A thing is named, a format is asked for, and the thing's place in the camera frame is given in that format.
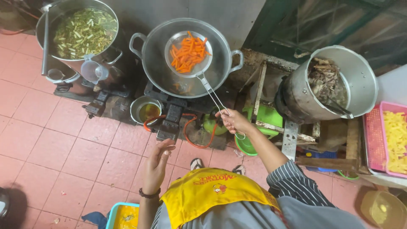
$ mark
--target wall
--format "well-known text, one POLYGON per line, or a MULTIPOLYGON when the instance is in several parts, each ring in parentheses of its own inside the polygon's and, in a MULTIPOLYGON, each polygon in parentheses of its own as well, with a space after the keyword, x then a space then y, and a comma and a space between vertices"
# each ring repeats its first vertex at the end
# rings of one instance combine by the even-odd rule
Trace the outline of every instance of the wall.
POLYGON ((119 17, 127 41, 133 33, 147 35, 164 21, 190 17, 217 28, 230 48, 240 49, 265 0, 102 0, 119 17))

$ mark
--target plastic jug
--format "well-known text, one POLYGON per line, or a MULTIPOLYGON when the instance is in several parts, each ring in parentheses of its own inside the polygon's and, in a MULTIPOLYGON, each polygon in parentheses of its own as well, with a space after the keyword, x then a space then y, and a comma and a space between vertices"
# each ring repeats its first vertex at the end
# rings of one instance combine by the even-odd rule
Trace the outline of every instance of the plastic jug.
POLYGON ((99 80, 104 80, 109 76, 109 70, 103 65, 92 60, 94 54, 86 54, 83 57, 85 62, 81 66, 81 75, 88 81, 97 84, 99 80))

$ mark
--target cooking oil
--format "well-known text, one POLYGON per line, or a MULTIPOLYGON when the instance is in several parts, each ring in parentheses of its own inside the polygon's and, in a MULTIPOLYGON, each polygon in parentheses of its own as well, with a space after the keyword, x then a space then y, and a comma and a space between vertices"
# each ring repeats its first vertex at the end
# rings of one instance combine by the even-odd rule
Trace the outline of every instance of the cooking oil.
POLYGON ((158 117, 160 115, 160 108, 155 104, 146 104, 141 107, 139 116, 142 122, 147 121, 148 119, 158 117))

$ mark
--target flip-flop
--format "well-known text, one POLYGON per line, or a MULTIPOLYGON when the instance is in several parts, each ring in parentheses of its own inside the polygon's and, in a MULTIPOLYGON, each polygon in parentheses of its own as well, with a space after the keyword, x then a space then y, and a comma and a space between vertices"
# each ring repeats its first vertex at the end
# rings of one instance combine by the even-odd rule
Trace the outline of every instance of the flip-flop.
POLYGON ((195 158, 191 161, 191 171, 203 168, 202 160, 200 158, 195 158))
POLYGON ((234 169, 232 169, 232 172, 244 176, 246 174, 246 169, 245 169, 245 167, 243 165, 238 165, 234 169))

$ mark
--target hand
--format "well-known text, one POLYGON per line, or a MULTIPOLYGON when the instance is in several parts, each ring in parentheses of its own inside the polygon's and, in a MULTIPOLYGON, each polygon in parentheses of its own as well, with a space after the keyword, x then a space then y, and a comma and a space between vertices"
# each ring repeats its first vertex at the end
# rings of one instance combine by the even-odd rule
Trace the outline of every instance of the hand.
POLYGON ((228 109, 228 111, 226 109, 223 109, 221 111, 218 111, 215 116, 221 116, 223 124, 231 134, 235 134, 236 132, 238 132, 239 134, 248 134, 248 131, 250 131, 253 126, 247 120, 247 118, 245 118, 237 110, 228 109))
POLYGON ((164 180, 165 166, 171 155, 171 150, 175 149, 174 144, 175 142, 173 140, 165 139, 155 145, 151 156, 146 160, 146 164, 144 165, 144 194, 153 195, 160 188, 164 180))

